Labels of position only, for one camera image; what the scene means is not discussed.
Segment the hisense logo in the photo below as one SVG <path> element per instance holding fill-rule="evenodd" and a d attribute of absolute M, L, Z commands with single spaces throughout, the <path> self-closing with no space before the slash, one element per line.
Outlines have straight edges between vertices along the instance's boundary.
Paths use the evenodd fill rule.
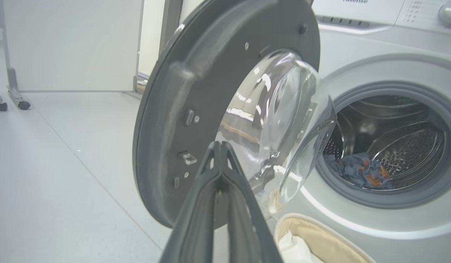
<path fill-rule="evenodd" d="M 366 4 L 369 0 L 342 0 L 343 2 L 361 3 Z"/>

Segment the caster wheel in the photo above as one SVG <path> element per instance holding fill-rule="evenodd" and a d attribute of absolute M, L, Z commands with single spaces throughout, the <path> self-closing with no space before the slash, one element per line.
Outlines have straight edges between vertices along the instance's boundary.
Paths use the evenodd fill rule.
<path fill-rule="evenodd" d="M 7 111 L 7 110 L 8 110 L 8 104 L 0 103 L 0 111 Z"/>
<path fill-rule="evenodd" d="M 30 103 L 28 103 L 28 102 L 20 102 L 20 103 L 18 103 L 18 107 L 21 110 L 28 110 L 30 108 Z"/>

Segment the front-loading washing machine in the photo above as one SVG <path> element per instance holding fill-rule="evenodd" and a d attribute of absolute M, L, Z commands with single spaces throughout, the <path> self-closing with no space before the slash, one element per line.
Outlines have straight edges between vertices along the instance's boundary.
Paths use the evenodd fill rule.
<path fill-rule="evenodd" d="M 393 185 L 357 185 L 320 158 L 286 211 L 326 223 L 379 263 L 451 262 L 451 1 L 313 9 L 319 73 L 338 112 L 323 155 L 368 152 Z"/>
<path fill-rule="evenodd" d="M 208 145 L 226 140 L 269 212 L 287 204 L 381 263 L 451 262 L 451 2 L 313 7 L 316 17 L 304 0 L 207 0 L 177 28 L 137 117 L 142 201 L 174 226 Z M 316 161 L 361 152 L 390 188 Z"/>

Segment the gray cloth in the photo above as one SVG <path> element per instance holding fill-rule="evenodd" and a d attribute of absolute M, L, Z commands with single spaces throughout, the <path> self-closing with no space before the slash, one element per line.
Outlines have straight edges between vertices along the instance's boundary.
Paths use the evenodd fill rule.
<path fill-rule="evenodd" d="M 393 189 L 385 168 L 379 161 L 370 160 L 367 153 L 348 155 L 340 160 L 334 155 L 325 155 L 325 159 L 339 176 L 360 188 Z"/>

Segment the washing machine door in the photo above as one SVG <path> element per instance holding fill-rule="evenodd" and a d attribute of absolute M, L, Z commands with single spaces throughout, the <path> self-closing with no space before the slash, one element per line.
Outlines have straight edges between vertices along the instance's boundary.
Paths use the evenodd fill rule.
<path fill-rule="evenodd" d="M 137 115 L 133 170 L 151 215 L 174 225 L 214 140 L 232 144 L 270 210 L 290 200 L 336 122 L 318 67 L 306 0 L 203 2 L 167 43 Z M 218 195 L 216 228 L 226 213 Z"/>

